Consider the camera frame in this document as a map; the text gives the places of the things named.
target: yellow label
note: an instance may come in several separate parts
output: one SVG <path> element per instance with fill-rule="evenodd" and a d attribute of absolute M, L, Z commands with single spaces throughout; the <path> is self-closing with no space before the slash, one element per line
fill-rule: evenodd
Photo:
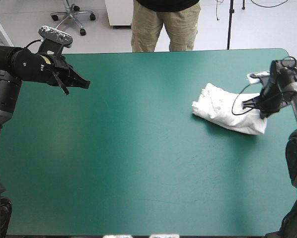
<path fill-rule="evenodd" d="M 45 60 L 46 64 L 51 64 L 50 60 L 46 56 L 41 57 Z"/>

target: khaki pants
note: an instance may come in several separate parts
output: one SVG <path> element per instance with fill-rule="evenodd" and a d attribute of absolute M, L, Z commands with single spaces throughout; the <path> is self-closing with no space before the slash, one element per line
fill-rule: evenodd
<path fill-rule="evenodd" d="M 132 51 L 153 52 L 163 25 L 170 38 L 170 51 L 191 51 L 197 35 L 200 3 L 178 12 L 156 12 L 134 0 Z"/>

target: black stand pole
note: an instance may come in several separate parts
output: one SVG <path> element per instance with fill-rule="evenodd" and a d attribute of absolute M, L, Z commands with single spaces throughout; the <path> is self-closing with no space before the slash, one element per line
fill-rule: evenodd
<path fill-rule="evenodd" d="M 245 10 L 245 0 L 242 0 L 242 9 Z M 231 35 L 231 22 L 232 22 L 232 14 L 234 13 L 233 9 L 233 0 L 230 0 L 230 9 L 229 9 L 229 27 L 228 27 L 228 40 L 227 40 L 227 50 L 230 48 L 230 35 Z"/>

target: white cloth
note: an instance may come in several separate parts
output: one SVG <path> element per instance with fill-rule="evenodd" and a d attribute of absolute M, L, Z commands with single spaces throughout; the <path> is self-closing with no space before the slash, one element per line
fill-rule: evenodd
<path fill-rule="evenodd" d="M 230 130 L 246 134 L 264 134 L 267 119 L 260 118 L 260 110 L 253 109 L 239 116 L 231 113 L 237 95 L 208 83 L 202 89 L 198 102 L 193 102 L 193 114 Z M 234 104 L 233 112 L 239 114 L 249 110 L 249 108 L 243 110 L 241 102 L 258 95 L 258 93 L 240 94 Z"/>

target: person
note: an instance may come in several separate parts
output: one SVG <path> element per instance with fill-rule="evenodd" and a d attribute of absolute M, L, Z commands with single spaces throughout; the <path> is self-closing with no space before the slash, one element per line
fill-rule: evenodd
<path fill-rule="evenodd" d="M 132 51 L 153 52 L 165 26 L 170 51 L 191 51 L 198 32 L 199 0 L 134 0 Z"/>

